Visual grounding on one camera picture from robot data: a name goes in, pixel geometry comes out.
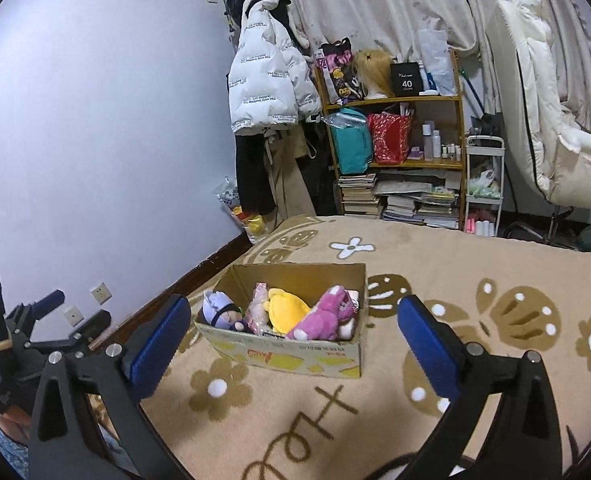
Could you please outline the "purple haired plush doll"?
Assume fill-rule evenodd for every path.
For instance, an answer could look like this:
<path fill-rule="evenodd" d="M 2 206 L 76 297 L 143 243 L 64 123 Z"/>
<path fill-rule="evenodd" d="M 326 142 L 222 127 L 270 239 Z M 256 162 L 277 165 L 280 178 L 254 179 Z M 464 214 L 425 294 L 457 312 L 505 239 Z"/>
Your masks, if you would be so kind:
<path fill-rule="evenodd" d="M 250 333 L 243 310 L 225 292 L 207 289 L 203 294 L 201 321 L 218 330 Z"/>

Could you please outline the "yellow plush dog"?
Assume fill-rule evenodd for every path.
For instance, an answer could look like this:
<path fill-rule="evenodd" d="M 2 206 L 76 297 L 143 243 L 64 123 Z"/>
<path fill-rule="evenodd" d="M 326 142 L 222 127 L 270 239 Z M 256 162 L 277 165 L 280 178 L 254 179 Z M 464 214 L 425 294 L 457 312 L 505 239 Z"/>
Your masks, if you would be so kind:
<path fill-rule="evenodd" d="M 282 335 L 293 330 L 311 310 L 311 307 L 299 296 L 280 288 L 268 289 L 263 307 L 268 314 L 272 329 Z"/>

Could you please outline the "pink plush bear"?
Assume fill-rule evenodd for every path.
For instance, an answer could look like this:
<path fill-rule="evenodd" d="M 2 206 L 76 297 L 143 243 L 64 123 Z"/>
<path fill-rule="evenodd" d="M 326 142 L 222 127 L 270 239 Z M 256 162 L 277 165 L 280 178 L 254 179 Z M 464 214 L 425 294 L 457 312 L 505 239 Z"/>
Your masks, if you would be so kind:
<path fill-rule="evenodd" d="M 351 291 L 330 287 L 303 320 L 286 334 L 297 341 L 349 341 L 357 327 L 358 304 Z"/>

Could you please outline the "pink tissue pack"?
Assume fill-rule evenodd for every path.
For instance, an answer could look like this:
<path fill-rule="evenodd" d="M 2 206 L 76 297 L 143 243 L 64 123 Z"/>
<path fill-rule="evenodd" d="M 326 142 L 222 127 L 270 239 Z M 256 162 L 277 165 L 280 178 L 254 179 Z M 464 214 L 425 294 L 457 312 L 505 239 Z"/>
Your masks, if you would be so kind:
<path fill-rule="evenodd" d="M 266 283 L 257 283 L 253 290 L 250 304 L 245 311 L 245 321 L 248 328 L 255 335 L 263 335 L 268 330 L 269 318 L 265 309 L 268 301 L 268 287 Z"/>

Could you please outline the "plastic bag of toys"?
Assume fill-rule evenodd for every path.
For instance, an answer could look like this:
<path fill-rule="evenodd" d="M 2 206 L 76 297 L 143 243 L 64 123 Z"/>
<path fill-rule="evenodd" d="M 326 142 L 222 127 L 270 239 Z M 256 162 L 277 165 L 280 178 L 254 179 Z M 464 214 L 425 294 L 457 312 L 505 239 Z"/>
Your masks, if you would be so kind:
<path fill-rule="evenodd" d="M 236 182 L 225 177 L 224 182 L 216 188 L 215 196 L 237 225 L 244 229 L 248 240 L 253 245 L 260 243 L 268 234 L 262 216 L 243 210 Z"/>

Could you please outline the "open cardboard box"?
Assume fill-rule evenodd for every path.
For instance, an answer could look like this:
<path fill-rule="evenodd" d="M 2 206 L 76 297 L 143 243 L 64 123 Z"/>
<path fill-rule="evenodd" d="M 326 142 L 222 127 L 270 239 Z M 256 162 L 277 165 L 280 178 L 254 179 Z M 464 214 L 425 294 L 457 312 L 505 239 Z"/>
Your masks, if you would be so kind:
<path fill-rule="evenodd" d="M 196 327 L 227 358 L 301 375 L 361 377 L 361 264 L 235 264 L 204 292 Z"/>

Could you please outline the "cream folded mattress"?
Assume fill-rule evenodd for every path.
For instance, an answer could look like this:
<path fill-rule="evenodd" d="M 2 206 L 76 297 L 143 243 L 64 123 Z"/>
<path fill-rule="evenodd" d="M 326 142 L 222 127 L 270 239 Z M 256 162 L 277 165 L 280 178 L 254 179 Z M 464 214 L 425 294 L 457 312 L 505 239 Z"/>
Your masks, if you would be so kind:
<path fill-rule="evenodd" d="M 530 188 L 591 210 L 591 133 L 562 105 L 542 0 L 499 0 L 486 29 L 509 152 Z"/>

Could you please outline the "stack of books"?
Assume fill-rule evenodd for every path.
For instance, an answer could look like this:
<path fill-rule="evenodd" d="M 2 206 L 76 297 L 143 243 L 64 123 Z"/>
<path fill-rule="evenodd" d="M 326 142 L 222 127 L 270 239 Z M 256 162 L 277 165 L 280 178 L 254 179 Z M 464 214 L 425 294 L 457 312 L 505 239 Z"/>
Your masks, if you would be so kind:
<path fill-rule="evenodd" d="M 369 218 L 380 217 L 381 200 L 373 192 L 376 180 L 377 175 L 374 172 L 339 177 L 338 187 L 344 214 Z"/>

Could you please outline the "white rolling cart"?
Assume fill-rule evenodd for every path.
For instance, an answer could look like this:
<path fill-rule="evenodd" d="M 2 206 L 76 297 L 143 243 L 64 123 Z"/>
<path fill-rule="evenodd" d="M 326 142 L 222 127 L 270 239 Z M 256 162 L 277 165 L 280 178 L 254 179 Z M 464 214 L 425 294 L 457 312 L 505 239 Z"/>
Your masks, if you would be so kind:
<path fill-rule="evenodd" d="M 501 223 L 505 190 L 505 142 L 500 136 L 468 136 L 466 153 L 465 232 L 495 237 Z"/>

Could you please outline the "teal bag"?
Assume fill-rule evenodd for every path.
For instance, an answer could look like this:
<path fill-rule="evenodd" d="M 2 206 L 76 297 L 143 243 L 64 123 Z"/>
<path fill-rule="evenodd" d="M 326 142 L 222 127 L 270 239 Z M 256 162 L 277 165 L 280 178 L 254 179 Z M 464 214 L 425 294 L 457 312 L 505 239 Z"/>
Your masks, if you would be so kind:
<path fill-rule="evenodd" d="M 331 128 L 340 174 L 365 174 L 373 162 L 373 138 L 367 117 L 353 108 L 341 108 L 326 118 Z"/>

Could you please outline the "red bag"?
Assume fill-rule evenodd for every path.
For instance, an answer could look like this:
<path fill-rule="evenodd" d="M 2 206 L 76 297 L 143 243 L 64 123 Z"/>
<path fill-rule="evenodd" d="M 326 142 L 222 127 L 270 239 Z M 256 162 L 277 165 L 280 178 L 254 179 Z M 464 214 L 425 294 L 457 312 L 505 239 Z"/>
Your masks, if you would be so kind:
<path fill-rule="evenodd" d="M 380 165 L 398 165 L 409 153 L 414 117 L 391 113 L 369 114 L 367 126 L 373 138 L 373 156 Z"/>

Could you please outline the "black box labelled 40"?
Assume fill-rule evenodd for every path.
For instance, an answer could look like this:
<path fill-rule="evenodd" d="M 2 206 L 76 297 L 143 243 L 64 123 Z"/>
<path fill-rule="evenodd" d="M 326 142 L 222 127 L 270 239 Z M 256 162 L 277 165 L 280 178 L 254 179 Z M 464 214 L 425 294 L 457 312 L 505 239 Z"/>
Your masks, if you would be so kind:
<path fill-rule="evenodd" d="M 396 98 L 419 96 L 425 90 L 417 62 L 392 63 L 391 81 Z"/>

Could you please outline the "beige curtain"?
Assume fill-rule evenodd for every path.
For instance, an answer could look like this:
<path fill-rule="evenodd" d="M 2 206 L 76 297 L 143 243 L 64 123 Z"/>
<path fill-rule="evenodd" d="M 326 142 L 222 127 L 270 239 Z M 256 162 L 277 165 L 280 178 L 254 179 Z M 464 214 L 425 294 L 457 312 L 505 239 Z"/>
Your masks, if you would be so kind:
<path fill-rule="evenodd" d="M 501 108 L 485 29 L 498 0 L 291 0 L 297 21 L 314 46 L 350 38 L 356 49 L 379 48 L 398 58 L 417 58 L 417 32 L 440 29 L 460 56 L 482 67 L 484 106 Z M 580 0 L 543 0 L 553 31 L 558 92 L 576 121 L 591 132 L 591 36 Z"/>

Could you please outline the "wall socket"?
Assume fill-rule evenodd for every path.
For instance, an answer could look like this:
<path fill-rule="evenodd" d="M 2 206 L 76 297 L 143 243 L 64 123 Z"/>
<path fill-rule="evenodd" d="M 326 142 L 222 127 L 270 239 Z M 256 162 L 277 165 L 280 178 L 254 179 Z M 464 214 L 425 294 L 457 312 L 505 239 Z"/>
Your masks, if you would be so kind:
<path fill-rule="evenodd" d="M 112 292 L 110 292 L 108 285 L 105 283 L 100 283 L 95 288 L 91 289 L 91 295 L 100 306 L 112 298 Z"/>
<path fill-rule="evenodd" d="M 63 315 L 66 319 L 66 322 L 68 322 L 68 324 L 70 324 L 72 327 L 79 326 L 79 324 L 82 324 L 82 322 L 85 321 L 84 315 L 82 315 L 82 312 L 79 311 L 79 308 L 75 306 L 66 307 L 63 311 Z"/>

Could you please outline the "upper wall socket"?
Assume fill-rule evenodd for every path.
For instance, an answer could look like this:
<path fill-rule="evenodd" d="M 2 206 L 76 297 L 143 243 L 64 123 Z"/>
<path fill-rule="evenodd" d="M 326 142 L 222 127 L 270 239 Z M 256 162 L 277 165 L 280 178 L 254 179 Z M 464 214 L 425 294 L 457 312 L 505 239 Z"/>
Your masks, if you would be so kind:
<path fill-rule="evenodd" d="M 112 298 L 112 292 L 110 292 L 108 285 L 105 283 L 100 283 L 95 288 L 91 289 L 91 295 L 100 306 Z"/>

